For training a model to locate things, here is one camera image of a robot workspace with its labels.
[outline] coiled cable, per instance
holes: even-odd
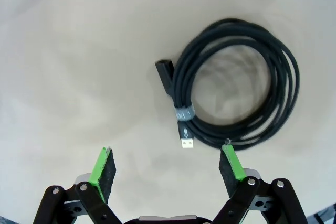
[[[263,56],[269,69],[270,86],[261,106],[239,122],[212,125],[197,115],[181,122],[184,132],[188,130],[187,135],[214,148],[232,144],[235,150],[244,150],[278,132],[293,111],[299,92],[300,73],[293,54],[265,28],[241,19],[227,18],[209,25],[194,38],[183,50],[175,69],[170,60],[156,62],[174,107],[190,108],[193,82],[201,65],[214,53],[238,45],[254,48]]]

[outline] gray cable tie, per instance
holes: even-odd
[[[190,105],[188,108],[175,108],[175,113],[178,121],[189,121],[195,116],[195,109],[193,105]]]

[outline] white table surface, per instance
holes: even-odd
[[[290,119],[269,141],[239,152],[243,166],[267,182],[289,179],[306,215],[334,203],[335,3],[0,0],[0,216],[32,223],[48,186],[70,187],[111,146],[117,175],[109,206],[122,221],[213,218],[228,199],[219,150],[199,141],[181,149],[154,62],[175,62],[205,26],[224,17],[265,26],[301,72]],[[221,55],[200,70],[193,99],[202,118],[230,122],[263,98],[267,70],[246,48]],[[260,216],[253,212],[246,223]]]

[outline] metal screw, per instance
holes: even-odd
[[[283,188],[285,184],[282,181],[278,180],[277,186]]]
[[[88,188],[88,187],[86,186],[86,184],[83,184],[83,185],[81,185],[81,186],[79,187],[79,189],[80,189],[81,191],[85,191],[86,188]]]
[[[250,185],[250,186],[254,186],[256,184],[256,181],[252,178],[249,178],[247,183]]]
[[[56,187],[53,191],[52,194],[57,194],[59,192],[59,189]]]

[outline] usb connector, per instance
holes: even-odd
[[[194,148],[194,140],[192,138],[181,139],[182,148]]]
[[[164,90],[172,96],[172,80],[174,75],[174,65],[171,60],[159,60],[155,63]]]
[[[188,129],[185,122],[178,121],[177,126],[178,126],[178,133],[180,135],[180,139],[182,143],[182,148],[184,149],[194,148],[194,141],[193,141],[194,136],[191,133],[191,131]]]

